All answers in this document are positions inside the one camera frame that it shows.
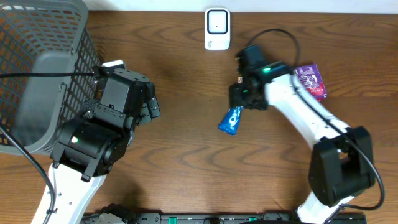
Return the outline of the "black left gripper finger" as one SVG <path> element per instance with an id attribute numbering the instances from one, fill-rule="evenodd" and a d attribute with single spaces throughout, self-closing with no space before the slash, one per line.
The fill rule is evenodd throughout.
<path id="1" fill-rule="evenodd" d="M 156 97 L 143 104 L 138 119 L 138 125 L 150 123 L 153 119 L 160 116 L 160 108 Z"/>
<path id="2" fill-rule="evenodd" d="M 146 84 L 146 99 L 151 100 L 155 97 L 155 85 L 152 82 Z"/>

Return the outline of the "blue Oreo cookie pack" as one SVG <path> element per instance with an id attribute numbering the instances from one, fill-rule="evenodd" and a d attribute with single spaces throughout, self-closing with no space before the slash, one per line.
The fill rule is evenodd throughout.
<path id="1" fill-rule="evenodd" d="M 229 135 L 236 135 L 241 120 L 242 106 L 230 108 L 218 125 L 218 129 Z"/>

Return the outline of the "red purple snack packet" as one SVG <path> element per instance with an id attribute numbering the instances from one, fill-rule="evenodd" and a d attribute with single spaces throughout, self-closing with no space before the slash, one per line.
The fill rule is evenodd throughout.
<path id="1" fill-rule="evenodd" d="M 296 67 L 294 69 L 294 74 L 298 76 L 301 84 L 318 101 L 321 101 L 327 97 L 326 88 L 324 86 L 317 64 L 313 63 L 310 65 Z"/>

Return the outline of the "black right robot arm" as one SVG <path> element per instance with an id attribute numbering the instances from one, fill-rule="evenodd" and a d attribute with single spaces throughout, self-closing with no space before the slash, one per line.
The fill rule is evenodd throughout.
<path id="1" fill-rule="evenodd" d="M 350 127 L 331 114 L 301 85 L 284 62 L 240 62 L 242 81 L 229 88 L 230 129 L 242 109 L 279 110 L 302 135 L 310 149 L 311 192 L 297 209 L 304 223 L 329 223 L 350 201 L 381 182 L 373 163 L 370 133 Z"/>

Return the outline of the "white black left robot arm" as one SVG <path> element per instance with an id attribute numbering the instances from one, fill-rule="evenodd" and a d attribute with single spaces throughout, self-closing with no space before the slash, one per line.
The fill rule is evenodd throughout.
<path id="1" fill-rule="evenodd" d="M 121 68 L 100 68 L 96 76 L 106 79 L 103 95 L 57 131 L 48 171 L 54 191 L 45 189 L 32 223 L 79 223 L 132 144 L 137 123 L 158 116 L 145 111 L 155 105 L 155 85 L 146 76 Z"/>

